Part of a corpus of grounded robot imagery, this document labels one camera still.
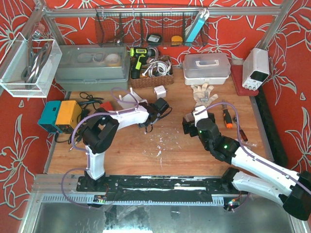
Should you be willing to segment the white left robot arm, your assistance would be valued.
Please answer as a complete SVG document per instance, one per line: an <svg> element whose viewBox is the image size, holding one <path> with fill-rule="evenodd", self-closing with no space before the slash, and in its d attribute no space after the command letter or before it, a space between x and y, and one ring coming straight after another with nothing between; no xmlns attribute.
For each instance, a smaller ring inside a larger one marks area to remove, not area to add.
<svg viewBox="0 0 311 233"><path fill-rule="evenodd" d="M172 107L163 98L154 103L140 102L133 108L121 111L98 109L93 117L87 119L81 130L87 155L87 175L96 181L105 174L105 152L111 146L118 130L131 125L145 129L153 127L171 111Z"/></svg>

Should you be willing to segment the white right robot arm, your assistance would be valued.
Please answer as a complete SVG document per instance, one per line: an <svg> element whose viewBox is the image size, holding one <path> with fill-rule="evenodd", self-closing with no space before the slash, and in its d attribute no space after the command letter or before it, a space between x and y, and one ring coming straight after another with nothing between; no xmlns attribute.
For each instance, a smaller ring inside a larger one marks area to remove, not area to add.
<svg viewBox="0 0 311 233"><path fill-rule="evenodd" d="M281 167L239 141L221 135L210 113L183 117L184 134L199 137L204 149L221 162L228 163L222 176L223 188L253 193L281 205L291 216L306 221L311 215L311 174Z"/></svg>

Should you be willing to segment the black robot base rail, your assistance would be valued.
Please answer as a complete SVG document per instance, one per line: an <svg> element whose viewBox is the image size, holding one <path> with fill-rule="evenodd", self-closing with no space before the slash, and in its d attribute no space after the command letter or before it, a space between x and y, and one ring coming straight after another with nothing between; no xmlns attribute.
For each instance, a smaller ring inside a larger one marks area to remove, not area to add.
<svg viewBox="0 0 311 233"><path fill-rule="evenodd" d="M92 180L87 174L78 178L78 192L103 194L107 201L211 202L216 195L238 196L245 191L226 189L220 177L195 176L102 176Z"/></svg>

